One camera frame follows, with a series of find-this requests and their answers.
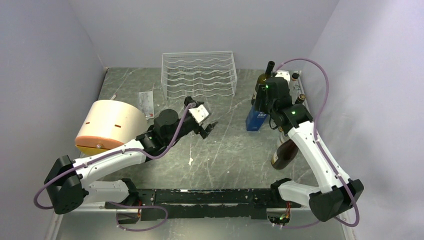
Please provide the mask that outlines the blue bottle bottom row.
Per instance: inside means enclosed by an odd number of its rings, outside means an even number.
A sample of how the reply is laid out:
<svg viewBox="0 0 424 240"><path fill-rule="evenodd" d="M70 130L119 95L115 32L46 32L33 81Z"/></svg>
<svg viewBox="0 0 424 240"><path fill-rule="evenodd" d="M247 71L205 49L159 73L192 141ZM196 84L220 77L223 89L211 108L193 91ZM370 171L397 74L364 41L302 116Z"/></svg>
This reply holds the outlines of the blue bottle bottom row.
<svg viewBox="0 0 424 240"><path fill-rule="evenodd" d="M266 121L268 116L269 115L264 112L256 111L255 107L252 106L245 119L245 129L248 132L257 132Z"/></svg>

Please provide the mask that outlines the clear bottle black orange label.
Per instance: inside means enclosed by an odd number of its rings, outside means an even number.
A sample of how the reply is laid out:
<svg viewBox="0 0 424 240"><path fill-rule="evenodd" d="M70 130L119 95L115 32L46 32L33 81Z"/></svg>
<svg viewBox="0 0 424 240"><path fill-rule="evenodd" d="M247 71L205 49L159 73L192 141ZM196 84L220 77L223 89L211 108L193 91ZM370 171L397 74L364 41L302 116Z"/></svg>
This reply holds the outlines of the clear bottle black orange label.
<svg viewBox="0 0 424 240"><path fill-rule="evenodd" d="M304 102L305 102L305 100L306 100L306 95L305 95L305 94L303 94L303 93L301 93L301 94L299 94L299 95L298 95L298 97L296 98L296 100L295 100L294 104L295 104L295 105L303 105L303 104L304 104Z"/></svg>

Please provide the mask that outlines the dark green bottle black cap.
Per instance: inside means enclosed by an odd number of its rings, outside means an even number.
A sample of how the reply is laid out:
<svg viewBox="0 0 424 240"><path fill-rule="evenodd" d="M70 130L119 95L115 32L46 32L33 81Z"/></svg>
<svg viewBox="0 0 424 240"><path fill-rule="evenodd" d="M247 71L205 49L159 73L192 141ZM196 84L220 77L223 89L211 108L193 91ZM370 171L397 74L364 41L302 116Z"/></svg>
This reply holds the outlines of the dark green bottle black cap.
<svg viewBox="0 0 424 240"><path fill-rule="evenodd" d="M256 84L255 84L255 88L254 88L254 92L253 95L251 97L251 104L254 105L255 104L255 100L257 97L257 92L259 89L259 85L260 84L265 84L266 80L274 77L276 75L276 73L274 73L274 67L275 67L275 62L274 61L269 61L267 63L267 67L264 73L260 74L256 80Z"/></svg>

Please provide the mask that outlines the red wine bottle gold cap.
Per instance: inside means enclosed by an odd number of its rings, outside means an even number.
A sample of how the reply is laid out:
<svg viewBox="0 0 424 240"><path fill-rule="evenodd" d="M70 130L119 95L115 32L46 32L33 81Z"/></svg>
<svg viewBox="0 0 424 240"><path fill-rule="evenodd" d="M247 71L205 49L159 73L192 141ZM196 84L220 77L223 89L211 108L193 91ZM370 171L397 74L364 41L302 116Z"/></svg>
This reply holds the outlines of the red wine bottle gold cap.
<svg viewBox="0 0 424 240"><path fill-rule="evenodd" d="M288 139L276 149L270 162L274 169L282 170L287 167L298 154L299 148L292 139Z"/></svg>

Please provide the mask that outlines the clear bottle blue seal label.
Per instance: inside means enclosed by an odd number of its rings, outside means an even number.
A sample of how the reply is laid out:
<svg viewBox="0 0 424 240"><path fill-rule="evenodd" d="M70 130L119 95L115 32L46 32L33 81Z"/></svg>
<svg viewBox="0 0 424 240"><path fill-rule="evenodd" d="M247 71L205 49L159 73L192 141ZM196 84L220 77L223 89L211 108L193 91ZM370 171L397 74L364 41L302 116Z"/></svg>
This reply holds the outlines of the clear bottle blue seal label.
<svg viewBox="0 0 424 240"><path fill-rule="evenodd" d="M279 137L277 140L277 146L280 146L283 143L285 143L289 139L289 137L287 134L284 133L282 129L279 128L278 130L279 130Z"/></svg>

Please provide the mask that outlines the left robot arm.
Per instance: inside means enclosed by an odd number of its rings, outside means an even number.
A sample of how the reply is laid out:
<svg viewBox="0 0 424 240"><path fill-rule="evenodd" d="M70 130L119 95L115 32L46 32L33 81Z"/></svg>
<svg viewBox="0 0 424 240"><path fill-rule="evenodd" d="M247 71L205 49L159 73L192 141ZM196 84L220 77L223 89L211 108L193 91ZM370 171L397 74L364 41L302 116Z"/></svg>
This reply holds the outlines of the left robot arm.
<svg viewBox="0 0 424 240"><path fill-rule="evenodd" d="M139 194L130 180L99 179L126 167L162 158L190 133L206 139L217 125L217 122L213 122L203 127L210 115L204 102L187 96L182 116L173 109L163 110L147 131L121 146L74 160L68 155L57 158L43 187L33 198L34 205L43 210L53 209L58 215L67 214L82 204L96 202L134 207Z"/></svg>

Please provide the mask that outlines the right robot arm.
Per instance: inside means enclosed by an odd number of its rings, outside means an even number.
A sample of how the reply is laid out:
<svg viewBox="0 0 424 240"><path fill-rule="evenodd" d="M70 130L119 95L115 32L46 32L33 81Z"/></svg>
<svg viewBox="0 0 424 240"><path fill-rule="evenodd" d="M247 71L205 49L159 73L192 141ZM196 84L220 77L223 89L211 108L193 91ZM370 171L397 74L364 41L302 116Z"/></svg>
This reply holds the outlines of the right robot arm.
<svg viewBox="0 0 424 240"><path fill-rule="evenodd" d="M255 110L268 114L277 127L299 149L311 168L318 186L285 179L270 193L270 202L282 207L294 202L310 208L321 222L326 222L356 206L364 191L360 179L352 179L337 163L318 135L309 110L294 104L289 83L283 77L271 77L257 87Z"/></svg>

